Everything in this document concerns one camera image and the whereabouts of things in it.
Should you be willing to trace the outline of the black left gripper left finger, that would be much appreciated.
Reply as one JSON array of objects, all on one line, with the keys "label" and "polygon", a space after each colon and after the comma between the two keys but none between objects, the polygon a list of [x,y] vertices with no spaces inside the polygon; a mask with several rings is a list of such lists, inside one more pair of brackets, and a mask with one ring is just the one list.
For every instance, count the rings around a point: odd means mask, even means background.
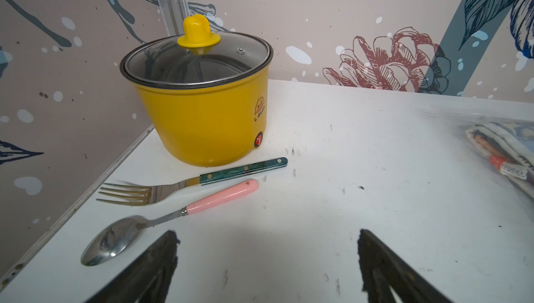
[{"label": "black left gripper left finger", "polygon": [[178,265],[179,239],[167,231],[89,302],[165,302]]}]

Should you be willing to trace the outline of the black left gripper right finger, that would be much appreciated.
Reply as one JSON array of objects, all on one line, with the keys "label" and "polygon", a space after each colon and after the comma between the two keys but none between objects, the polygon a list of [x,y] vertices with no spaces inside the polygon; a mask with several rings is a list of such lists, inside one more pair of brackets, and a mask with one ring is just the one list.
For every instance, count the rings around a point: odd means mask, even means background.
[{"label": "black left gripper right finger", "polygon": [[362,291],[369,302],[445,302],[440,293],[370,230],[360,231],[357,242]]}]

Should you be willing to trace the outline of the clear vacuum bag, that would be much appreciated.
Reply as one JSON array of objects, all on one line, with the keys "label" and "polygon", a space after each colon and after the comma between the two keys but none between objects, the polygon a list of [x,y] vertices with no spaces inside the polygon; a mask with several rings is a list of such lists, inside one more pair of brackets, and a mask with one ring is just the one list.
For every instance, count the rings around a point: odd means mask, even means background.
[{"label": "clear vacuum bag", "polygon": [[500,115],[482,108],[430,105],[414,112],[443,123],[451,135],[492,167],[533,208],[533,120]]}]

